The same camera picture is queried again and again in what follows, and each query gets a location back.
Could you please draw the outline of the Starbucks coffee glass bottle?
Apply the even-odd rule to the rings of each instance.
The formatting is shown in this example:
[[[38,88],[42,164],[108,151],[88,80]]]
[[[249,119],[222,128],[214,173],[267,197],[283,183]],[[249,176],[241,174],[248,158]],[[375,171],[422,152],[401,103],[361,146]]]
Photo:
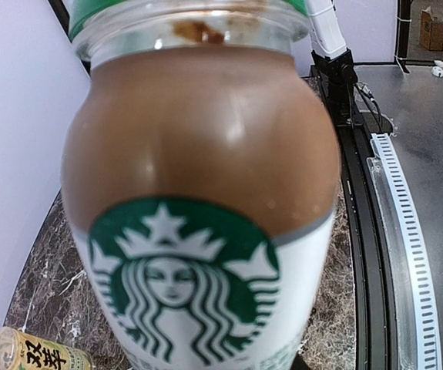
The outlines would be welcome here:
[[[291,55],[308,33],[270,15],[130,9],[71,40],[90,90],[66,137],[62,201],[135,369],[291,368],[341,171]]]

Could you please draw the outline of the green tea plastic bottle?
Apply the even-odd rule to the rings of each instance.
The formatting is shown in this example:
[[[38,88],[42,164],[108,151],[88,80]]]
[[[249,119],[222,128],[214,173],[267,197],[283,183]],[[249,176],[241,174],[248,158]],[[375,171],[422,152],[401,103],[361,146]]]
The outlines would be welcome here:
[[[28,335],[9,327],[0,328],[0,369],[92,370],[89,354],[77,348]]]

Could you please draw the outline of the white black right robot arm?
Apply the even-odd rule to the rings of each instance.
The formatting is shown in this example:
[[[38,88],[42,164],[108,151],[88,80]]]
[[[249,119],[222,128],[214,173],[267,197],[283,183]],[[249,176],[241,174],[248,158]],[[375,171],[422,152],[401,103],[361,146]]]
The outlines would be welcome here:
[[[357,74],[351,50],[342,35],[334,3],[306,2],[315,67],[324,77],[326,102],[336,126],[353,126],[354,85]]]

